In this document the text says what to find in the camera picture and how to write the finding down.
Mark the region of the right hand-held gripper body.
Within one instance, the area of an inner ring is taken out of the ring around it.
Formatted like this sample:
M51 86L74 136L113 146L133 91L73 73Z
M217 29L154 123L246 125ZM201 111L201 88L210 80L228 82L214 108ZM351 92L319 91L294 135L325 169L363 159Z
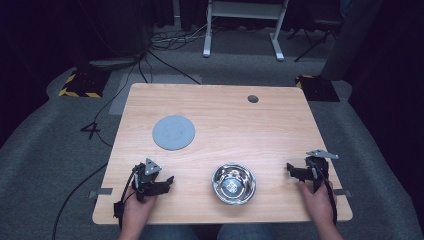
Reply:
M321 149L307 151L307 157L305 158L308 169L312 171L312 182L314 191L317 191L323 182L329 181L329 159L338 159L337 154L329 153Z

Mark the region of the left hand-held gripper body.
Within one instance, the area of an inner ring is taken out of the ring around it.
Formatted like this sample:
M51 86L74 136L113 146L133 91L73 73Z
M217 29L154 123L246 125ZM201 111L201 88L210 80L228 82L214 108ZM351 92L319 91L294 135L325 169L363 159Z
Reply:
M136 193L136 198L139 202L144 203L144 198L147 196L146 191L157 185L155 179L159 175L162 168L147 158L144 163L140 163L133 168L134 179L132 188Z

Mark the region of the person's left hand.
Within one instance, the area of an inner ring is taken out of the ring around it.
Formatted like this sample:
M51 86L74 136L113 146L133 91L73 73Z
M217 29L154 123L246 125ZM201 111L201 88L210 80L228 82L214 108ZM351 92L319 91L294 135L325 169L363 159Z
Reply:
M144 199L144 203L139 202L134 190L129 189L125 195L121 232L138 232L141 234L156 201L157 196L150 196Z

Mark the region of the person's right hand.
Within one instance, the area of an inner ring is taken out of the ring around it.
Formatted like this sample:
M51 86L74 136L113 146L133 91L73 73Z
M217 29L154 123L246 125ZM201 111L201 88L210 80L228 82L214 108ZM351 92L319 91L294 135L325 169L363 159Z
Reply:
M312 193L309 187L302 181L297 183L302 194L306 211L317 227L334 227L333 208L330 203L328 190L324 184Z

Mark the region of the grey round plate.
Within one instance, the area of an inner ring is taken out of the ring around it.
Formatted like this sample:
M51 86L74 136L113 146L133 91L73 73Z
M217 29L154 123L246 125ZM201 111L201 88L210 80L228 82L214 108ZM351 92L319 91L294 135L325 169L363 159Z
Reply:
M195 138L195 126L186 117L171 115L160 119L152 130L154 142L162 149L176 151L187 147Z

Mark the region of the person's left leg in jeans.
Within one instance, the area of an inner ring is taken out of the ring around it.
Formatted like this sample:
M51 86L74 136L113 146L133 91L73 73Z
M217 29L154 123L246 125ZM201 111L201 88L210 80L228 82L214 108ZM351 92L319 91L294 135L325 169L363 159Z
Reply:
M139 240L198 240L198 237L185 225L148 225Z

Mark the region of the person's leg in jeans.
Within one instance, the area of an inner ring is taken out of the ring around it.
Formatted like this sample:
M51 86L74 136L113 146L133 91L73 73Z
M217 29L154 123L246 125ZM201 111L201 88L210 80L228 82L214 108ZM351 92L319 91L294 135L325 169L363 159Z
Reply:
M224 224L217 240L275 240L270 224Z
M198 237L185 225L148 225L139 240L198 240Z

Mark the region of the shiny steel bowl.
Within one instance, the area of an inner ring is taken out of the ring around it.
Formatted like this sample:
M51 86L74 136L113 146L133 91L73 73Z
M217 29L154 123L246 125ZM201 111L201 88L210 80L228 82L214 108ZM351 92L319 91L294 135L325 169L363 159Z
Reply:
M230 162L219 166L212 174L212 189L228 205L244 205L256 192L256 177L243 164Z

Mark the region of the small white cube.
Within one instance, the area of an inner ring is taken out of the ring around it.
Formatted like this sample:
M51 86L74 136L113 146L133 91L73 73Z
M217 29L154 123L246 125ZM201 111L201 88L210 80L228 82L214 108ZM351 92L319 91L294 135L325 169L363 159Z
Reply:
M240 186L238 183L235 182L227 182L224 187L224 193L229 198L237 198L240 193Z

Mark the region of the black yellow striped floor plate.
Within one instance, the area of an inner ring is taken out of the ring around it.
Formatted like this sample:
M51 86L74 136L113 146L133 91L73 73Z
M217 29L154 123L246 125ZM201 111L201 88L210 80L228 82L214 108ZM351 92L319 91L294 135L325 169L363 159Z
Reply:
M320 76L299 75L295 78L295 86L303 90L308 101L340 101L332 82Z
M59 96L102 98L111 75L110 71L74 70L67 78Z

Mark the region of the person's right leg in jeans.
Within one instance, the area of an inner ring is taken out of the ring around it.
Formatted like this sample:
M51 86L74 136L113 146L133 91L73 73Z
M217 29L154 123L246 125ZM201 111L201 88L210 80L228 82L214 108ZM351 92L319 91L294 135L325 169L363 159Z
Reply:
M275 240L270 224L224 224L217 240Z

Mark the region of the grey curtain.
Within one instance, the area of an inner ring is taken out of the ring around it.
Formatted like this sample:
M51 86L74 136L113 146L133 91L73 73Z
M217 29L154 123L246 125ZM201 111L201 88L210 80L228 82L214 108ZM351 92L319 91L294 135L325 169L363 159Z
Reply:
M343 79L382 2L383 0L340 0L340 13L344 23L320 73L321 77L330 81Z

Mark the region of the black tripod stand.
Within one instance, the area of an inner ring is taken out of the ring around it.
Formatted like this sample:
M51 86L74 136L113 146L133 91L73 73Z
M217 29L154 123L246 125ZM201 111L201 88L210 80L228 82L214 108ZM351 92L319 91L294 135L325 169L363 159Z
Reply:
M328 36L332 36L334 39L337 39L336 35L340 32L343 26L343 20L340 19L326 19L323 17L312 17L307 21L306 25L295 29L288 37L288 40L291 40L295 35L302 30L308 40L309 47L303 51L296 59L295 62L298 62L305 55L307 55L312 49L314 49L318 44L325 43ZM323 32L323 35L313 42L309 36L309 32L320 31Z

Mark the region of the white metal desk frame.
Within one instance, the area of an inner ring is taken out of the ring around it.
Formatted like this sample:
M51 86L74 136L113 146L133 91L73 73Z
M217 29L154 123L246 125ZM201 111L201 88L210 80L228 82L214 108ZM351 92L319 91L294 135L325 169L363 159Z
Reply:
M280 4L269 3L246 3L246 2L224 2L219 0L208 0L206 15L206 35L202 55L208 58L211 55L212 43L212 18L232 17L262 20L276 20L276 27L269 34L276 59L283 61L285 56L281 50L278 37L285 18L289 0L283 0Z

